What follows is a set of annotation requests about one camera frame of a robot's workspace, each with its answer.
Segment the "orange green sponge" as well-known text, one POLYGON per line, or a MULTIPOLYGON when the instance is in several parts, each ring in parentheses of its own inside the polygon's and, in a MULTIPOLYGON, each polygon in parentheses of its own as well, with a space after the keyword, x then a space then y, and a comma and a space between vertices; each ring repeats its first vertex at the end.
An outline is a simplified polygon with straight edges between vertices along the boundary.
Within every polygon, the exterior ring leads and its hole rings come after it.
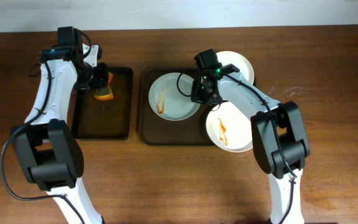
POLYGON ((113 79, 113 74, 109 72, 108 73, 108 84, 106 86, 96 90, 94 93, 94 97, 97 100, 107 101, 107 100, 111 100, 114 98, 112 88, 111 88, 112 79, 113 79))

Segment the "white plate with ketchup streak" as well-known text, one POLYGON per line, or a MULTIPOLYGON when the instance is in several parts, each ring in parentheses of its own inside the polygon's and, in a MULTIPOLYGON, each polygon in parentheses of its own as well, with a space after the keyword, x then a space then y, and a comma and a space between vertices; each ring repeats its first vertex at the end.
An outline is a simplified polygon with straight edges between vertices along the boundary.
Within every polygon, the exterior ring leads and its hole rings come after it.
POLYGON ((193 78, 183 73, 178 79, 180 72, 166 73, 152 82, 148 92, 149 105, 152 111, 159 117, 169 121, 181 121, 193 116, 199 109, 200 104, 191 101, 189 95, 193 78))

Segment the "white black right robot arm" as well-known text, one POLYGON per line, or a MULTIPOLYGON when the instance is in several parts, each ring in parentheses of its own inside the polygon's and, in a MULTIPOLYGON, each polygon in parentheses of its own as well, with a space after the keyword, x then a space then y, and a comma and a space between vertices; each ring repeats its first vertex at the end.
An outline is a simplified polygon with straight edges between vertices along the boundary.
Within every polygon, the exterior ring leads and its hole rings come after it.
POLYGON ((272 211, 270 223, 304 223, 300 180, 310 145, 300 109, 281 103, 246 80, 233 64, 200 67, 191 99, 197 103, 228 101, 250 119, 255 160, 268 175, 272 211))

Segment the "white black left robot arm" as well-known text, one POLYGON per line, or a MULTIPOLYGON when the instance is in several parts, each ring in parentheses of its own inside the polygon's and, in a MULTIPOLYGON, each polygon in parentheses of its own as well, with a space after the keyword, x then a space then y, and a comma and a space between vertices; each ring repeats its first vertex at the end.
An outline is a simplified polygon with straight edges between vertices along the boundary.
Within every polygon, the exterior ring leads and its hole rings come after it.
POLYGON ((41 81, 25 123, 11 137, 26 180, 53 198, 68 223, 104 223, 83 183, 84 158, 67 125, 70 95, 77 79, 89 74, 79 47, 54 47, 40 53, 41 81))

